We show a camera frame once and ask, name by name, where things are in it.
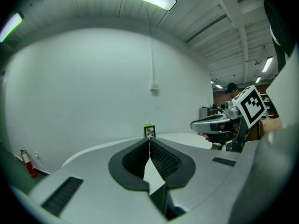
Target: ceiling beam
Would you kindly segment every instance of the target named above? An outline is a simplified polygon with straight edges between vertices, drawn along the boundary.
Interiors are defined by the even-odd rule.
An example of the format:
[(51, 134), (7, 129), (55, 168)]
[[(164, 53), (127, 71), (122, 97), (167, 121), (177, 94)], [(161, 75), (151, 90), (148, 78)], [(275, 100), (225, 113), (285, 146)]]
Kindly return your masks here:
[(243, 55), (244, 55), (244, 62), (245, 62), (245, 67), (244, 67), (245, 68), (244, 84), (245, 84), (247, 80), (247, 73), (248, 73), (248, 44), (247, 44), (243, 14), (237, 0), (218, 0), (218, 2), (222, 7), (222, 9), (225, 11), (226, 15), (232, 21), (234, 27), (236, 27), (239, 32)]

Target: black cap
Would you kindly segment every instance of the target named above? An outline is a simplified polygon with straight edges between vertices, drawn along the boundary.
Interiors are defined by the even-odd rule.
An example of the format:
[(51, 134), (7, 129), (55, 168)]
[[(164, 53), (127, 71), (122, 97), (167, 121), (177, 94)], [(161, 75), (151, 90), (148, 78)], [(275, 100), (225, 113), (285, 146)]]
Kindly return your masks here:
[(232, 92), (232, 91), (234, 91), (235, 89), (237, 89), (238, 88), (238, 86), (235, 84), (235, 83), (229, 83), (228, 84), (228, 87), (227, 87), (227, 89), (226, 89), (226, 91), (225, 91), (225, 93), (227, 94), (227, 93), (230, 93), (230, 92)]

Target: black frame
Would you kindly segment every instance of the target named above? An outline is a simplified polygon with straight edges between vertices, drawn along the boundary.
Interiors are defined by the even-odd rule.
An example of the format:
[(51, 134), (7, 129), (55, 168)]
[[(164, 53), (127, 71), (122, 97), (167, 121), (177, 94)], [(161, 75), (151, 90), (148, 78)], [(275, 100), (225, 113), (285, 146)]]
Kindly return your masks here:
[(156, 137), (156, 130), (155, 130), (155, 126), (154, 126), (154, 125), (144, 126), (144, 127), (143, 127), (143, 134), (144, 134), (144, 137), (145, 137), (145, 138), (149, 138), (149, 137), (146, 136), (146, 129), (148, 129), (148, 128), (154, 128), (154, 137), (153, 137), (153, 138), (155, 138), (155, 137)]

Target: ceiling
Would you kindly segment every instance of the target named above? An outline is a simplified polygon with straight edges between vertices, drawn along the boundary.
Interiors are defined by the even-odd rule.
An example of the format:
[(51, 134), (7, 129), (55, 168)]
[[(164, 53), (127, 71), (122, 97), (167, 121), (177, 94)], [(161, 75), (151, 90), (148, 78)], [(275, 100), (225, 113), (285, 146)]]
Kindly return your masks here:
[[(170, 11), (141, 0), (24, 0), (18, 7), (23, 22), (1, 43), (0, 53), (12, 54), (29, 34), (72, 17), (110, 16), (147, 22), (143, 7), (152, 26), (186, 42), (206, 59), (214, 91), (219, 91), (216, 84), (223, 88), (230, 82), (248, 86), (258, 76), (262, 77), (260, 84), (268, 84), (278, 72), (263, 0), (177, 0)], [(272, 64), (262, 73), (269, 56), (274, 57)]]

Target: floor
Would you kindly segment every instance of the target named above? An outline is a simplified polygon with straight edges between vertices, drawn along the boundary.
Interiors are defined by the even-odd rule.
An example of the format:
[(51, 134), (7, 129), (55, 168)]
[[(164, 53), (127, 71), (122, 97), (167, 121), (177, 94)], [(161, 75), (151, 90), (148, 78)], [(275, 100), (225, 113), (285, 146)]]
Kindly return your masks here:
[(26, 167), (2, 146), (0, 146), (0, 164), (8, 184), (25, 194), (28, 194), (45, 177), (37, 173), (37, 178), (31, 178)]

